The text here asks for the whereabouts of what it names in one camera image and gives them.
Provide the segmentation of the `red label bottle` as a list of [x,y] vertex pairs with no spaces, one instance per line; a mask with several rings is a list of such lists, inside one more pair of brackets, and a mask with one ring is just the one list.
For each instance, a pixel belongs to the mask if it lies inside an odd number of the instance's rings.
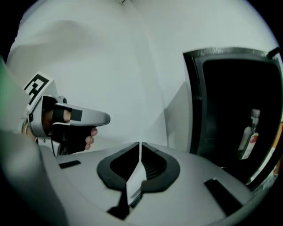
[[247,159],[250,156],[259,136],[257,126],[260,118],[260,110],[252,109],[250,118],[251,125],[244,129],[244,133],[237,150],[237,157],[239,160]]

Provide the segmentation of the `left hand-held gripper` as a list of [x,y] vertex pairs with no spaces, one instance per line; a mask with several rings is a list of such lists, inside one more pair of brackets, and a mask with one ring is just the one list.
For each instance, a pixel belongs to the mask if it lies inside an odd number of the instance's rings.
[[64,132],[55,135],[45,133],[42,119],[45,110],[67,110],[71,113],[69,122],[54,122],[53,125],[69,126],[104,126],[110,123],[111,117],[105,112],[68,105],[64,96],[58,95],[55,81],[48,75],[37,72],[25,85],[24,91],[29,95],[27,105],[27,122],[31,133],[37,137],[40,146],[49,147],[54,156],[67,155]]

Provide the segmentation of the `person's left forearm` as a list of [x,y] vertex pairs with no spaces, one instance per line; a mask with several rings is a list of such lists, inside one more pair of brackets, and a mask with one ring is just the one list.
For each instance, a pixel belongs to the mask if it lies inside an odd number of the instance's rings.
[[22,125],[21,133],[29,136],[33,141],[35,141],[35,142],[37,141],[37,137],[34,136],[34,134],[32,133],[27,120],[25,120],[23,125]]

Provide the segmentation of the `person's left hand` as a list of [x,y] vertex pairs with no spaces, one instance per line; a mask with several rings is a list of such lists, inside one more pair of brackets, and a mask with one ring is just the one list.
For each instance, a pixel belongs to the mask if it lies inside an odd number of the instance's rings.
[[73,111],[66,109],[46,110],[43,113],[42,125],[45,133],[53,141],[60,143],[60,154],[73,154],[84,150],[89,150],[94,143],[94,136],[98,130],[93,128],[82,129],[79,127],[60,127],[54,123],[69,123]]

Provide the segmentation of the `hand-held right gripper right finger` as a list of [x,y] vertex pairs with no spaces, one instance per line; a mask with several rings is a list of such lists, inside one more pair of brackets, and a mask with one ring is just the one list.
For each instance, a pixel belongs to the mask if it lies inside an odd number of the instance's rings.
[[251,191],[217,165],[195,154],[162,145],[143,143],[143,147],[174,157],[180,165],[180,173],[165,191],[143,194],[132,211],[134,225],[236,226],[249,215],[243,207],[226,215],[206,187],[206,181],[216,179],[242,206],[251,200]]

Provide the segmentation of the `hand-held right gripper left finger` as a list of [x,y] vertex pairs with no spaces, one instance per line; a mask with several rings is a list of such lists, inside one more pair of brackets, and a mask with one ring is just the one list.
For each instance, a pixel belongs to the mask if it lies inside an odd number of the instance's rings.
[[67,226],[135,226],[107,212],[119,203],[121,192],[107,188],[96,170],[105,157],[134,146],[139,143],[57,157],[43,147],[46,173],[63,206]]

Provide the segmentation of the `black mini fridge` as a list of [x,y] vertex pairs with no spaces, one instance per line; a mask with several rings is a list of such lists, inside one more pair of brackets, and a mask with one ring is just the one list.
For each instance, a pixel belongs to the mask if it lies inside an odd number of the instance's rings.
[[[192,154],[204,157],[255,190],[274,169],[283,147],[283,49],[240,47],[184,53],[192,100]],[[260,110],[257,142],[247,159],[237,150],[252,109]]]

